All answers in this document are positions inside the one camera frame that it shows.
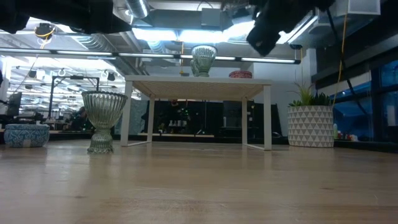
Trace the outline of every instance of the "blue and white pot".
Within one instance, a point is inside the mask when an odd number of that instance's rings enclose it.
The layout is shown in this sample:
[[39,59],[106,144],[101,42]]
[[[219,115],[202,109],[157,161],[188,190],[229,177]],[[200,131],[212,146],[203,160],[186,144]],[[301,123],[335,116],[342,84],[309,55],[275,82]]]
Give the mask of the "blue and white pot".
[[10,147],[42,147],[49,141],[50,127],[36,124],[7,124],[4,141]]

